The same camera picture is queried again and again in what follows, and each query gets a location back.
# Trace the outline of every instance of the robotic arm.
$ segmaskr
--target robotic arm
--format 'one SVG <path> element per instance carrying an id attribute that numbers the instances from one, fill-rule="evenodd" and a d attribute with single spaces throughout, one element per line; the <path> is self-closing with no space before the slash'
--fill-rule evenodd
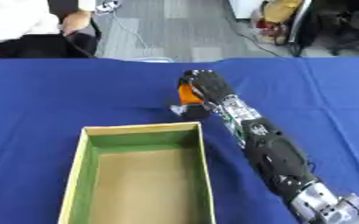
<path id="1" fill-rule="evenodd" d="M 210 70 L 188 71 L 179 81 L 179 94 L 184 105 L 172 111 L 192 118 L 219 115 L 253 170 L 299 223 L 359 224 L 359 197 L 338 198 L 329 191 L 302 150 L 239 99 L 222 77 Z"/>

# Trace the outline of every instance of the person's hand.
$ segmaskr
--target person's hand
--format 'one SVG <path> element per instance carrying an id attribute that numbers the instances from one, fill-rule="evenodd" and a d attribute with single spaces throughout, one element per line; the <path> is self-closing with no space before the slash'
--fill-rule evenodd
<path id="1" fill-rule="evenodd" d="M 91 20 L 91 11 L 78 10 L 69 14 L 62 23 L 64 36 L 86 28 Z"/>

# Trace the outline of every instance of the blue tablecloth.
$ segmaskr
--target blue tablecloth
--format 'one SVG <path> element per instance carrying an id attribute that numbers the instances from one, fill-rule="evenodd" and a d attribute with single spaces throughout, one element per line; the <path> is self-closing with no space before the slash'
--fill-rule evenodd
<path id="1" fill-rule="evenodd" d="M 167 105 L 195 68 L 224 76 L 336 194 L 359 194 L 359 59 L 0 60 L 0 224 L 55 223 L 81 128 L 179 122 Z M 218 223 L 295 223 L 222 121 L 210 117 L 203 130 Z"/>

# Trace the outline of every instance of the cardboard box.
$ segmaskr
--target cardboard box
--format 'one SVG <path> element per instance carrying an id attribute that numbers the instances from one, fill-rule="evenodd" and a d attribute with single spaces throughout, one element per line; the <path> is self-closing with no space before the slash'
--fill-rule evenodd
<path id="1" fill-rule="evenodd" d="M 197 122 L 89 127 L 59 224 L 215 224 Z"/>

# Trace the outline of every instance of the gray carpet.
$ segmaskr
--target gray carpet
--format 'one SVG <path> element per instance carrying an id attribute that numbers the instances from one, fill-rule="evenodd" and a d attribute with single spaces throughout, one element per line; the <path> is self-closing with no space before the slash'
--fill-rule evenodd
<path id="1" fill-rule="evenodd" d="M 238 57 L 273 57 L 249 39 L 238 36 L 228 0 L 123 0 L 116 18 L 96 16 L 103 31 L 98 57 L 137 60 L 168 57 L 178 62 L 215 61 Z M 246 24 L 236 29 L 251 36 Z M 289 56 L 284 47 L 260 44 L 280 56 Z M 304 56 L 330 57 L 322 44 L 306 49 Z M 344 55 L 357 55 L 346 52 Z"/>

